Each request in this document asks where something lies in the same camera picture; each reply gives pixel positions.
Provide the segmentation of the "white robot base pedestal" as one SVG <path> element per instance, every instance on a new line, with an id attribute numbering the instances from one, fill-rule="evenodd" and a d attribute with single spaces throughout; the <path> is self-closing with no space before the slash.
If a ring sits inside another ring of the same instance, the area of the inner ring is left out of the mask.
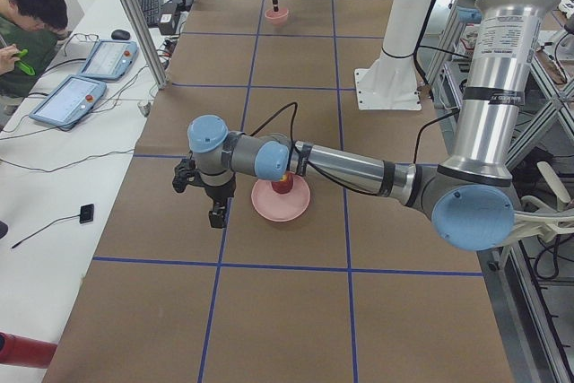
<path id="1" fill-rule="evenodd" d="M 354 71 L 360 110 L 422 108 L 414 52 L 433 0 L 393 0 L 378 59 Z"/>

